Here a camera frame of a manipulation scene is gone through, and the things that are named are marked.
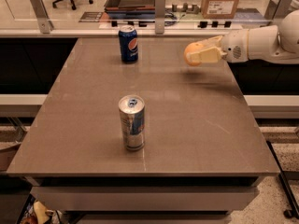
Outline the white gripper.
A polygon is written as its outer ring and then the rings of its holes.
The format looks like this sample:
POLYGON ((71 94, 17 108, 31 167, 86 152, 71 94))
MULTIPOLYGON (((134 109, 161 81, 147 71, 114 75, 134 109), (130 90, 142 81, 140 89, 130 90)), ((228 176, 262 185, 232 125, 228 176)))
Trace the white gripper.
POLYGON ((211 48, 190 52, 188 59, 192 63, 217 63, 224 57, 228 63, 244 63, 249 59, 248 38, 249 30, 243 29, 204 39, 200 44, 211 48))

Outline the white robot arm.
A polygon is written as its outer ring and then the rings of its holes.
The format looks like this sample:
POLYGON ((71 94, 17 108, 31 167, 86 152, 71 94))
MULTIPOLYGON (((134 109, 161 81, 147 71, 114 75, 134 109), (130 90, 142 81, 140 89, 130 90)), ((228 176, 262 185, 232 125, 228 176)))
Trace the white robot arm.
POLYGON ((232 31, 189 44, 184 50, 188 65, 244 63, 263 60, 270 63, 296 64, 299 59, 299 11, 287 15, 279 25, 232 31))

